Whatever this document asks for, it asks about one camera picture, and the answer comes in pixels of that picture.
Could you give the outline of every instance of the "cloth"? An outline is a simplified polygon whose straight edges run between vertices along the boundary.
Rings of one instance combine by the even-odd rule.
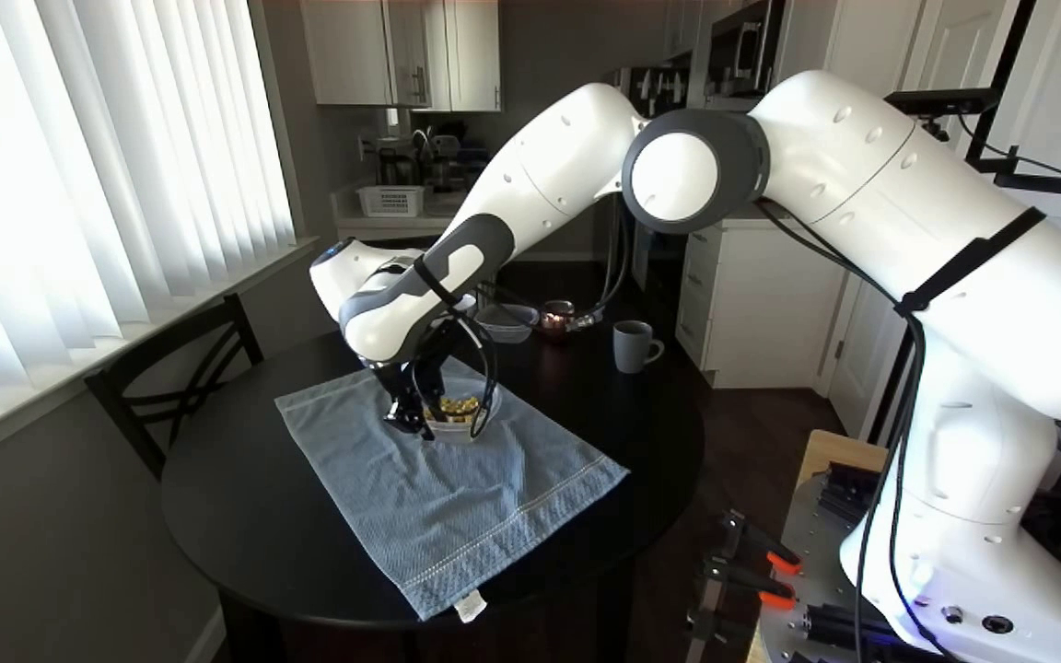
[[[441,378],[446,395],[483,392],[483,374],[461,361],[446,361]],[[385,392],[367,372],[284,395],[274,408],[418,620],[453,606],[624,474],[504,388],[477,439],[423,441],[384,425]]]

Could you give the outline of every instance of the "cable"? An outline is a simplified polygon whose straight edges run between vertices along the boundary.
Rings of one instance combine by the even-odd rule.
[[[838,252],[831,252],[811,225],[801,225],[794,214],[787,214],[800,231],[791,231],[784,225],[784,218],[775,214],[780,205],[773,202],[756,202],[787,241],[794,241],[800,248],[822,254],[823,260],[836,260],[844,266],[847,271],[854,271],[861,284],[869,284],[871,290],[881,290],[886,303],[893,303],[893,296],[886,287],[881,287],[864,268],[858,268],[852,259],[844,259]],[[906,446],[911,446],[911,425],[914,425],[914,401],[915,401],[915,388],[919,388],[919,374],[923,374],[923,328],[915,318],[901,312],[914,341],[915,341],[915,353],[914,353],[914,363],[906,372],[906,392],[901,392],[901,415],[900,415],[900,427],[890,431],[890,439],[900,439],[900,446],[890,448],[890,463],[893,463],[893,503],[890,503],[890,534],[886,534],[886,567],[890,567],[890,584],[893,584],[893,595],[906,613],[906,620],[914,622],[914,631],[941,657],[941,658],[958,658],[955,651],[946,651],[935,635],[914,615],[906,593],[901,593],[901,583],[900,583],[900,567],[893,567],[893,552],[900,552],[900,508],[901,508],[901,474],[906,474]],[[869,525],[871,525],[871,512],[881,508],[881,496],[882,496],[882,482],[886,474],[881,474],[876,489],[871,489],[871,500],[869,500],[869,522],[861,530],[861,541],[858,541],[858,572],[854,572],[854,651],[858,651],[858,663],[861,663],[861,583],[864,583],[864,550],[869,550]]]
[[[1028,166],[1036,166],[1036,171],[1061,174],[1061,166],[1049,166],[1049,163],[1042,163],[1042,157],[1028,157],[1028,155],[1015,155],[1015,151],[1000,151],[1000,147],[995,147],[995,144],[982,144],[982,147],[987,147],[990,155],[1000,155],[1000,157],[1011,157],[1011,163],[1028,163]]]

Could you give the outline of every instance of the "window blinds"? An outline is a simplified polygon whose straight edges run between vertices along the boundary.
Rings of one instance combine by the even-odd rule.
[[[0,0],[0,412],[290,243],[243,0]]]

